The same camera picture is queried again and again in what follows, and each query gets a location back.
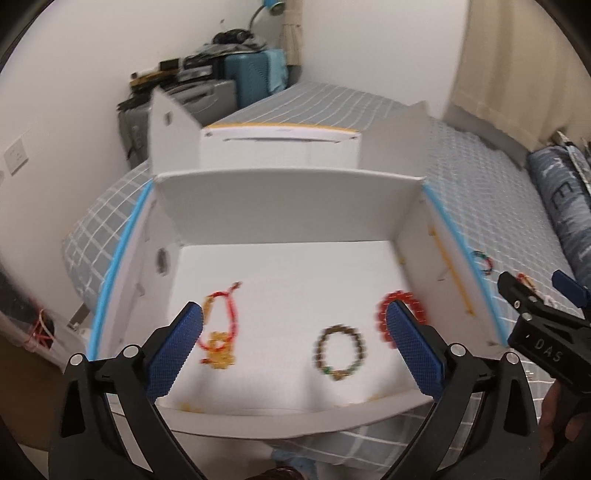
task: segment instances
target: curtain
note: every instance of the curtain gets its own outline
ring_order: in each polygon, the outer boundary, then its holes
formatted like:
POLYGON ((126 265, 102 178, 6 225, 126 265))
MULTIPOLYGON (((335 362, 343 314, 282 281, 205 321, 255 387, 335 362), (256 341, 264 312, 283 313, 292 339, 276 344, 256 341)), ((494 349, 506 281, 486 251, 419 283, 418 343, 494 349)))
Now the curtain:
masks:
POLYGON ((288 65, 301 65, 303 48, 301 23, 304 0, 287 0, 285 3, 287 5, 283 18, 280 45, 285 51, 288 65))
POLYGON ((535 0, 472 0, 451 102, 530 151, 591 134, 591 77, 535 0))

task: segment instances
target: bed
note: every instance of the bed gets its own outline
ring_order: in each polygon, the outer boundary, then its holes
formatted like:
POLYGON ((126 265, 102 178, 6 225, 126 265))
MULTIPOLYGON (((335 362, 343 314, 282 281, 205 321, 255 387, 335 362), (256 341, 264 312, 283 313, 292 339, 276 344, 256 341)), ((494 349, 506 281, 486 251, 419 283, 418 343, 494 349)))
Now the bed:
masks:
MULTIPOLYGON (((305 82, 236 112, 217 125, 290 123, 363 131, 374 120, 405 108, 394 100, 358 90, 305 82)), ((571 274, 571 269, 527 172, 473 134, 459 132, 436 119, 431 120, 430 131, 432 167, 426 192, 455 225, 460 241, 469 250, 482 251, 492 259, 494 271, 483 278, 505 334, 517 319, 513 308, 496 292, 498 274, 505 270, 529 275, 543 296, 551 296, 559 308, 577 314, 551 288, 554 270, 571 274)), ((148 163, 130 171, 97 200, 63 242, 70 278, 91 310, 96 308, 124 226, 150 179, 148 163)), ((552 380, 531 362, 524 360, 524 366, 539 417, 541 401, 552 380)), ((457 455, 466 440, 477 404, 475 398, 448 460, 457 455)), ((385 472, 427 412, 428 406, 424 406, 351 431, 282 440, 274 446, 322 462, 385 472)))

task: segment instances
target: bracelet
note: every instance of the bracelet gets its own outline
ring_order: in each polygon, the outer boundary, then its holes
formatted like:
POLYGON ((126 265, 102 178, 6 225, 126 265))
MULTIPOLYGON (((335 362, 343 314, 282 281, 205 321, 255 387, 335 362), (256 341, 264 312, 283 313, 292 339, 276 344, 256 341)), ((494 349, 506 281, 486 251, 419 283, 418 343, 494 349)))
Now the bracelet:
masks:
POLYGON ((486 275, 487 277, 492 275, 492 272, 495 269, 495 264, 492 262, 492 258, 489 257, 486 253, 484 253, 481 250, 474 250, 472 252, 472 255, 474 255, 474 257, 480 258, 481 260, 484 260, 486 262, 487 268, 484 268, 484 269, 481 268, 480 271, 482 273, 484 273, 484 275, 486 275))
POLYGON ((234 357, 233 341, 238 333, 238 315, 236 314, 236 306, 232 298, 234 290, 239 288, 240 282, 231 286, 228 291, 217 291, 207 296, 203 301, 203 324, 206 325, 209 320, 209 314, 212 311, 213 302, 218 297, 225 297, 226 308, 228 316, 230 317, 230 331, 229 332, 212 332, 205 345, 200 338, 197 339, 197 344, 207 352, 207 358, 201 360, 201 363, 210 365, 214 369, 226 369, 230 365, 234 365, 236 358, 234 357))
POLYGON ((529 275, 519 272, 517 274, 517 280, 534 292, 538 297, 540 296, 538 288, 535 286, 534 280, 529 275))
POLYGON ((316 361, 316 368, 320 370, 324 375, 331 376, 332 379, 335 381, 342 380, 350 375, 353 375, 355 371, 359 367, 361 367, 364 359, 365 346, 363 345, 361 334, 357 331, 357 329, 347 327, 344 325, 333 325, 332 327, 328 327, 322 331, 322 335, 320 335, 320 338, 318 339, 318 344, 316 345, 316 356, 314 357, 314 360, 316 361), (355 342, 355 346, 357 349, 357 358, 355 362, 353 362, 349 366, 349 368, 345 370, 336 370, 333 367, 329 367, 324 362, 324 344, 326 343, 330 335, 337 332, 342 332, 346 335, 349 335, 355 342))
POLYGON ((544 305, 547 305, 548 307, 552 307, 554 309, 558 309, 558 302, 554 300, 550 295, 542 297, 541 293, 538 291, 538 288, 535 286, 534 280, 529 275, 519 272, 519 274, 517 275, 517 280, 520 281, 526 287, 528 287, 538 297, 543 298, 544 305))
POLYGON ((206 325, 209 320, 209 313, 212 310, 213 302, 218 297, 225 297, 226 309, 228 310, 228 317, 230 317, 230 332, 226 335, 224 345, 212 348, 210 345, 205 345, 200 338, 197 339, 197 344, 206 352, 220 352, 224 349, 226 343, 231 343, 238 334, 238 315, 236 313, 236 306, 232 298, 234 290, 240 287, 242 283, 236 282, 228 291, 217 291, 207 296, 203 302, 203 324, 206 325))
POLYGON ((382 333, 382 340, 389 343, 391 348, 396 348, 396 342, 394 342, 394 339, 388 332, 388 326, 386 325, 386 310, 388 309, 388 305, 395 300, 403 301, 421 325, 426 325, 428 323, 427 314, 425 313, 423 305, 411 292, 397 290, 393 293, 388 293, 384 297, 382 303, 379 304, 379 310, 376 317, 378 320, 378 330, 382 333))

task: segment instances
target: white box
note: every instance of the white box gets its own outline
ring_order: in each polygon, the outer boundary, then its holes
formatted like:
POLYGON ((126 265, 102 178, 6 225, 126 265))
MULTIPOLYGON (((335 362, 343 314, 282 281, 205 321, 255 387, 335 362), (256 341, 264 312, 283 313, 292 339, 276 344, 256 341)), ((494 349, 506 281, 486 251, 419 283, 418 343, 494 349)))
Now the white box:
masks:
MULTIPOLYGON (((345 430, 429 400, 376 326, 378 304, 395 290, 414 292, 448 342, 500 357, 481 274, 424 188, 428 128, 417 105, 362 135, 308 127, 216 133, 157 92, 156 177, 103 287, 99 357, 142 344, 188 301, 241 281, 236 364, 211 369, 195 347, 158 404, 173 431, 248 439, 345 430), (346 168, 338 158, 338 168, 326 165, 330 145, 346 168), (279 166, 269 164, 273 152, 279 166), (163 252, 167 268, 158 273, 163 252), (361 368, 338 382, 313 360, 322 330, 336 324, 357 328, 367 348, 361 368)), ((216 304, 202 338, 227 322, 216 304)), ((354 358, 347 337, 329 340, 328 363, 346 368, 354 358)))

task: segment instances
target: red beaded bracelet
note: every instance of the red beaded bracelet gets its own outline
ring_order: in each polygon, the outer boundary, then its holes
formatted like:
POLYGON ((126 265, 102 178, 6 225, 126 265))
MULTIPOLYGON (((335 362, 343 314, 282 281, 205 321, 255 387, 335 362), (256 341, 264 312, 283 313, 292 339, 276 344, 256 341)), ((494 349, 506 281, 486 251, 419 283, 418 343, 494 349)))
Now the red beaded bracelet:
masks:
POLYGON ((382 339, 384 342, 390 343, 391 348, 396 348, 396 342, 394 342, 393 338, 388 332, 388 327, 386 325, 386 309, 388 305, 390 305, 395 300, 402 300, 406 306, 412 311, 415 318, 418 320, 419 323, 425 325, 427 323, 427 315, 425 314, 425 309, 420 301, 418 301, 412 293, 409 291, 402 291, 397 290, 393 293, 388 293, 382 303, 379 304, 379 310, 377 314, 378 320, 378 330, 382 333, 382 339))

